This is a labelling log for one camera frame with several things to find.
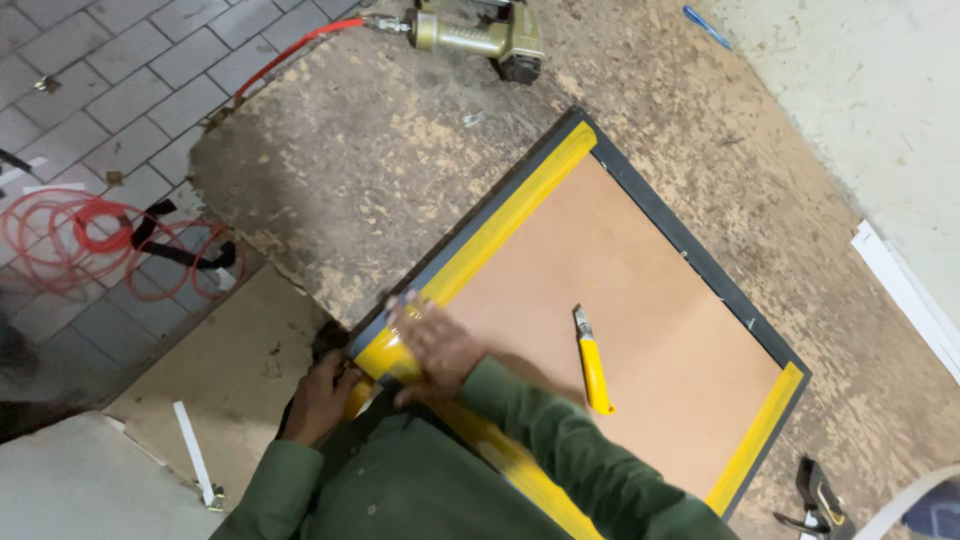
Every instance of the yellow utility knife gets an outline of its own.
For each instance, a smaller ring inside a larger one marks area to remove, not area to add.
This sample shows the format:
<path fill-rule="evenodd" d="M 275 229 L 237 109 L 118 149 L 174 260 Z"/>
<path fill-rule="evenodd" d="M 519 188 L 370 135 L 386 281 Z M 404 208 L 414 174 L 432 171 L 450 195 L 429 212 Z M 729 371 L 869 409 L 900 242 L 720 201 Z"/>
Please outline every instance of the yellow utility knife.
<path fill-rule="evenodd" d="M 573 319 L 577 323 L 577 343 L 580 345 L 580 361 L 584 364 L 584 380 L 587 383 L 587 399 L 590 407 L 600 414 L 614 414 L 616 407 L 607 397 L 607 380 L 600 365 L 600 352 L 593 340 L 593 328 L 587 322 L 584 307 L 577 304 L 573 309 Z"/>

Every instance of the hand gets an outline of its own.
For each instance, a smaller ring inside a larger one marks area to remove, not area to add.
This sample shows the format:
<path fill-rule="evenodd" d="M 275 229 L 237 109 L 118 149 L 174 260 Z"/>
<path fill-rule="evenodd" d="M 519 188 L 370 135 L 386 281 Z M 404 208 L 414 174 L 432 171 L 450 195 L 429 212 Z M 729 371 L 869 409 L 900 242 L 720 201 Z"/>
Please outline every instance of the hand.
<path fill-rule="evenodd" d="M 347 408 L 350 391 L 363 379 L 363 372 L 353 368 L 334 387 L 338 372 L 343 373 L 342 364 L 339 352 L 327 353 L 317 367 L 300 378 L 280 439 L 313 447 L 336 427 Z"/>
<path fill-rule="evenodd" d="M 422 303 L 416 291 L 404 300 L 406 304 L 398 297 L 387 301 L 387 325 L 420 363 L 423 380 L 397 393 L 394 405 L 456 398 L 487 349 L 432 301 Z"/>

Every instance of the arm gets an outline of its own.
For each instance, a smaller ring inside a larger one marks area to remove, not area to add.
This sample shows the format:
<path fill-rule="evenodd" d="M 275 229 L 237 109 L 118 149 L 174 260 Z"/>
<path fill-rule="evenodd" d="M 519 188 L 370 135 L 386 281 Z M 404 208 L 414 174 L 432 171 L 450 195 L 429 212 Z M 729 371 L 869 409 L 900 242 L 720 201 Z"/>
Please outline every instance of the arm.
<path fill-rule="evenodd" d="M 396 395 L 398 405 L 461 397 L 530 449 L 608 538 L 736 540 L 706 504 L 608 441 L 580 407 L 514 377 L 435 304 L 408 293 L 387 309 L 387 324 L 423 369 L 423 380 Z"/>
<path fill-rule="evenodd" d="M 280 440 L 267 446 L 243 501 L 211 540 L 294 537 L 324 467 L 324 457 L 314 447 L 340 422 L 350 391 L 362 377 L 349 370 L 335 384 L 342 368 L 340 355 L 332 353 L 300 379 Z"/>
<path fill-rule="evenodd" d="M 316 450 L 293 441 L 273 441 L 253 473 L 243 501 L 210 540 L 293 537 L 324 466 Z"/>
<path fill-rule="evenodd" d="M 735 540 L 706 504 L 607 440 L 580 407 L 520 381 L 492 357 L 469 375 L 462 397 L 527 447 L 607 538 Z"/>

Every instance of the blue pen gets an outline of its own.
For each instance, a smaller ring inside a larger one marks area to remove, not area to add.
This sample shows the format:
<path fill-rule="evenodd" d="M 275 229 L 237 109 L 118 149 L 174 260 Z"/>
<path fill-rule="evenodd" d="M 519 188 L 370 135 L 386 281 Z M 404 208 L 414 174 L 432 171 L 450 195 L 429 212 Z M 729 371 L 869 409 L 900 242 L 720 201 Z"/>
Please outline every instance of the blue pen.
<path fill-rule="evenodd" d="M 707 29 L 707 32 L 710 32 L 710 35 L 711 35 L 711 36 L 716 37 L 716 40 L 719 41 L 721 45 L 723 45 L 724 47 L 726 47 L 726 48 L 728 48 L 728 49 L 731 49 L 731 50 L 733 49 L 733 46 L 730 45 L 730 42 L 727 41 L 727 40 L 725 40 L 725 39 L 723 39 L 722 36 L 720 36 L 719 34 L 717 34 L 717 31 L 716 31 L 716 30 L 713 30 L 713 27 L 711 27 L 709 24 L 707 24 L 707 22 L 704 20 L 704 18 L 703 18 L 702 16 L 700 16 L 697 12 L 693 11 L 693 8 L 691 8 L 691 7 L 689 7 L 689 6 L 684 6 L 684 15 L 686 15 L 686 18 L 688 18 L 688 19 L 692 20 L 693 22 L 699 24 L 700 26 L 706 28 L 706 29 Z"/>

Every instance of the black frame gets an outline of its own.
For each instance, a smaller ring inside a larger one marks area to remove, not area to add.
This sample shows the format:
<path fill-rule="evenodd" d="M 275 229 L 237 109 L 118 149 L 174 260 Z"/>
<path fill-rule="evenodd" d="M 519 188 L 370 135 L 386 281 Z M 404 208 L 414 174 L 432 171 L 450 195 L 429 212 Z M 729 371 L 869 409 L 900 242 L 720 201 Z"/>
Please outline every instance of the black frame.
<path fill-rule="evenodd" d="M 460 248 L 469 240 L 474 233 L 487 221 L 487 219 L 500 208 L 503 203 L 533 174 L 537 167 L 549 156 L 557 146 L 563 142 L 568 135 L 580 125 L 586 122 L 596 134 L 597 144 L 590 153 L 600 161 L 600 164 L 607 169 L 607 172 L 614 180 L 630 195 L 636 205 L 644 214 L 654 223 L 673 245 L 678 253 L 684 254 L 684 258 L 700 275 L 707 286 L 721 298 L 727 308 L 736 316 L 737 320 L 743 324 L 760 344 L 761 347 L 773 358 L 780 366 L 785 368 L 789 363 L 793 363 L 804 374 L 800 384 L 790 398 L 786 409 L 777 421 L 773 432 L 767 438 L 760 454 L 757 456 L 750 468 L 747 477 L 743 479 L 737 488 L 733 499 L 727 505 L 724 511 L 724 521 L 728 521 L 733 515 L 737 504 L 743 498 L 747 487 L 756 475 L 760 464 L 770 453 L 774 442 L 783 429 L 786 420 L 790 417 L 797 402 L 800 400 L 807 385 L 810 382 L 812 373 L 806 364 L 794 353 L 793 349 L 783 340 L 773 326 L 759 312 L 759 310 L 750 302 L 743 291 L 736 283 L 730 279 L 730 276 L 724 272 L 723 268 L 717 264 L 716 260 L 710 256 L 706 249 L 697 241 L 693 234 L 687 229 L 680 219 L 674 215 L 670 207 L 657 195 L 653 187 L 643 180 L 640 173 L 630 165 L 616 146 L 607 138 L 606 134 L 596 125 L 596 122 L 581 108 L 574 107 L 570 109 L 564 118 L 554 127 L 551 134 L 548 134 L 543 144 L 536 148 L 527 159 L 515 169 L 506 181 L 495 193 L 486 201 L 478 204 L 477 211 L 468 218 L 466 223 L 459 231 L 449 238 L 448 242 L 432 258 L 426 260 L 425 265 L 415 268 L 413 275 L 404 288 L 423 288 L 433 277 L 443 268 L 450 259 L 460 251 Z M 363 351 L 373 339 L 385 328 L 386 313 L 381 310 L 365 328 L 357 334 L 356 338 L 348 347 L 348 354 L 356 357 Z"/>

